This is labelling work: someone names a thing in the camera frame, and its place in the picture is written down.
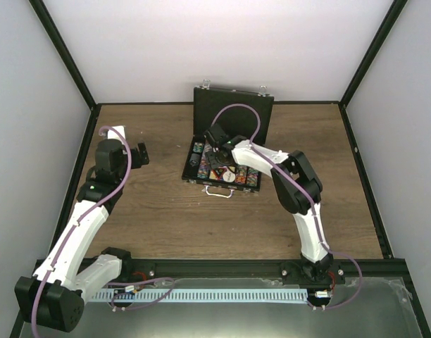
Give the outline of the black poker chip case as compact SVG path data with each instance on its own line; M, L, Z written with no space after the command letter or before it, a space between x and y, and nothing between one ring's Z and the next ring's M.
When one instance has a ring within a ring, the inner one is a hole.
M219 125L230 139L243 136L263 146L266 143L275 98L266 92L264 86L260 87L259 92L246 92L211 87L208 80L194 88L193 97L193 137L187 152L182 180L202 185L203 192L209 196L226 199L232 197L235 191L258 192L261 188L261 173L257 187L211 180L209 176L203 180L196 176L199 165L192 167L189 158L194 153L192 148L195 142L208 143L204 133L214 124ZM236 174L238 168L250 167L233 164L221 168Z

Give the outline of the red black triangular token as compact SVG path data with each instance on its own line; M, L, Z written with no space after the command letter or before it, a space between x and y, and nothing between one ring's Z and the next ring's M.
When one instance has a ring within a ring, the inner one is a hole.
M221 180L223 181L223 175L226 171L226 168L216 168L215 170L211 170L209 174L209 178L211 180Z

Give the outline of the white dealer button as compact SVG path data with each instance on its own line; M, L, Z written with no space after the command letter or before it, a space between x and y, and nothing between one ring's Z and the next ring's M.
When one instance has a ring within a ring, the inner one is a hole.
M230 170L226 170L223 173L223 180L225 182L234 182L235 178L236 178L236 175L232 171L230 171Z

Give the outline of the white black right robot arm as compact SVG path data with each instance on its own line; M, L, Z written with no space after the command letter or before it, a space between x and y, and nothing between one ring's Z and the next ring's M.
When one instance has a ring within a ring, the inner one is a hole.
M287 153L259 146L243 136L230 137L219 124L204 133L210 144L212 168L245 165L271 177L281 206L291 213L301 240L301 264L305 279L323 281L333 262L320 216L323 185L305 154Z

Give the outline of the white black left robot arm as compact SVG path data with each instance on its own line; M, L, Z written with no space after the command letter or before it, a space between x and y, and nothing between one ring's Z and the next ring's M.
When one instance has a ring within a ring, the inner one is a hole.
M32 277L20 277L15 295L23 320L34 337L39 327L71 332L85 304L115 280L127 284L134 276L129 251L108 247L84 270L85 254L123 194L130 171L149 163L144 145L131 148L125 127L103 126L95 164L79 189L72 215L49 255Z

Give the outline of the tall poker chip row left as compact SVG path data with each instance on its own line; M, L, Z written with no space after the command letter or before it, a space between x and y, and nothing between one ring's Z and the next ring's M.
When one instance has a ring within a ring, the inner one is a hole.
M211 145L208 143L204 144L203 153L201 155L201 161L199 164L199 169L197 171L197 177L199 179L206 179L209 176L209 172L211 170L210 164L208 162L208 159L206 157L206 154L212 149Z

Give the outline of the short poker chip stack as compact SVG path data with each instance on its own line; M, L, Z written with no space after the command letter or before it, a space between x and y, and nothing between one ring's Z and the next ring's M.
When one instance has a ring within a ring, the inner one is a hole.
M205 144L202 142L195 142L192 151L196 154L202 154Z

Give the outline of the black round cup in case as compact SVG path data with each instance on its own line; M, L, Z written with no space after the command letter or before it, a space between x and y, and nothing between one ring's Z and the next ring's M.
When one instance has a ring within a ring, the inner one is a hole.
M199 154L193 153L189 158L189 164L194 167L199 165L201 162L201 156Z

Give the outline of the poker chip row right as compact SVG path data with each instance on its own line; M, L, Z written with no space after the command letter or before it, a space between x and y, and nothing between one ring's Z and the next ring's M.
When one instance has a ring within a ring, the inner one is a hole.
M247 171L247 176L246 176L246 185L249 187L257 187L259 174L260 174L259 171L255 170L253 168L249 168Z

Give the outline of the black front mounting rail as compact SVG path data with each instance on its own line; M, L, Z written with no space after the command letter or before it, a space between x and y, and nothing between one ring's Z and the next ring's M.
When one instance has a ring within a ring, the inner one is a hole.
M360 259L357 261L363 277L397 277L409 281L409 271L404 259ZM301 287L328 286L332 279L324 273L313 281L307 277L300 260L204 260L204 259L132 259L131 270L122 277L112 277L116 282L130 282L135 272L144 273L148 278L171 277L178 279L197 278L261 278L278 280L284 284ZM335 275L336 284L344 284L346 278L358 277L355 265L348 260L337 259L329 269Z

